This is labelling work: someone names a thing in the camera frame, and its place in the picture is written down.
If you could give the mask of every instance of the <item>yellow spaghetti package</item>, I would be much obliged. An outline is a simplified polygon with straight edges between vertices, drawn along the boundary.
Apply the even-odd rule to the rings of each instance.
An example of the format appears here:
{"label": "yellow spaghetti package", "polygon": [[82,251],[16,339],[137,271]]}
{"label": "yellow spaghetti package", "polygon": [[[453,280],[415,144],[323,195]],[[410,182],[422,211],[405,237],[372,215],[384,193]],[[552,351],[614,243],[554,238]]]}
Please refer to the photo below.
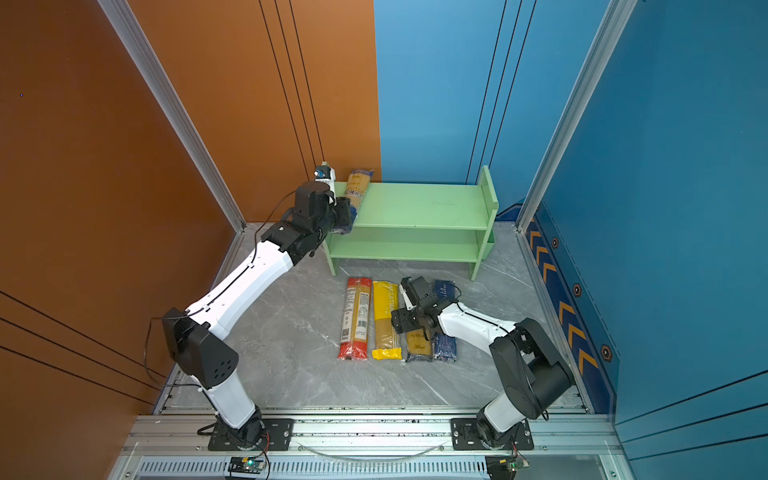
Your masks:
{"label": "yellow spaghetti package", "polygon": [[373,282],[373,322],[376,325],[377,360],[402,360],[400,338],[392,326],[392,311],[399,307],[398,287],[390,282]]}

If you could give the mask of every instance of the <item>blue spaghetti package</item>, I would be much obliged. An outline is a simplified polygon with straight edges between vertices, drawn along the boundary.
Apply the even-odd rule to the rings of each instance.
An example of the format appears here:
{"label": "blue spaghetti package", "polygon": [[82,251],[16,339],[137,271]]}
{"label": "blue spaghetti package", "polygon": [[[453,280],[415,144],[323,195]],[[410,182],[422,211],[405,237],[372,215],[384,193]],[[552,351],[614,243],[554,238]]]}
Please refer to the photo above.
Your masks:
{"label": "blue spaghetti package", "polygon": [[[435,280],[435,293],[438,298],[456,298],[456,287],[449,280]],[[432,337],[432,358],[443,362],[456,361],[456,338],[443,333]]]}

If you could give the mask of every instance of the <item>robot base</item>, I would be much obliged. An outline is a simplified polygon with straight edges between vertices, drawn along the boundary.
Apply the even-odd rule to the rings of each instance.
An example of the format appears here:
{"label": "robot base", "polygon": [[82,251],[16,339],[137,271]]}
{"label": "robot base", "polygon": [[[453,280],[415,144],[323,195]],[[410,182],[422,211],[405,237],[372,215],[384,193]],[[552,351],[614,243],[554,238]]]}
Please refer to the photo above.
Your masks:
{"label": "robot base", "polygon": [[[264,422],[263,434],[270,434],[269,451],[285,452],[290,444],[291,436],[293,436],[293,420],[263,419],[262,421]],[[227,429],[221,422],[217,422],[214,432],[210,436],[210,442],[208,442],[208,450],[210,452],[232,452],[235,450],[260,452],[261,449],[265,448],[266,438],[259,438],[256,445],[243,445],[227,432]]]}
{"label": "robot base", "polygon": [[[491,450],[480,438],[477,419],[451,419],[454,450]],[[533,450],[533,436],[528,420],[523,420],[510,429],[509,439],[494,450],[512,450],[512,443],[517,450]]]}

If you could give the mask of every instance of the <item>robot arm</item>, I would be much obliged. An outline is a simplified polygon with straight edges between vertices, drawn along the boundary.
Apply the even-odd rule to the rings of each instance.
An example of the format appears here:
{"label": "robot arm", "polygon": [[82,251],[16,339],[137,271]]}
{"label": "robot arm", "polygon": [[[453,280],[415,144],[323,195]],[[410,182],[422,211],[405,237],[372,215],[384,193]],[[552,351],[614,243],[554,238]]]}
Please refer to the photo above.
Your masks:
{"label": "robot arm", "polygon": [[[489,448],[501,448],[515,424],[539,417],[575,385],[573,373],[535,320],[500,320],[455,299],[439,299],[423,277],[403,279],[400,290],[406,307],[392,312],[398,333],[440,329],[493,357],[504,392],[478,412],[478,434]],[[532,353],[533,360],[525,363],[523,353]]]}
{"label": "robot arm", "polygon": [[226,343],[237,320],[261,293],[305,255],[314,255],[335,226],[351,224],[349,199],[336,198],[333,169],[296,189],[296,202],[269,228],[253,252],[206,296],[163,318],[171,358],[199,384],[217,419],[242,449],[263,433],[261,412],[237,375],[238,355]]}

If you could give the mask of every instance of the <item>shelf board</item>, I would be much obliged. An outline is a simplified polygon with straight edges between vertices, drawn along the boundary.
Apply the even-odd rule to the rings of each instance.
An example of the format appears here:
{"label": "shelf board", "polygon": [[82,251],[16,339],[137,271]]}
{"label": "shelf board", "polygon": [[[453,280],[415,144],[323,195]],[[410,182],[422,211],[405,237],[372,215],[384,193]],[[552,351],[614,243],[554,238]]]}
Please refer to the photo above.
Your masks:
{"label": "shelf board", "polygon": [[[336,194],[346,182],[336,182]],[[487,230],[490,220],[478,185],[370,184],[355,227]]]}
{"label": "shelf board", "polygon": [[473,230],[370,228],[358,223],[348,235],[328,237],[331,258],[477,262]]}

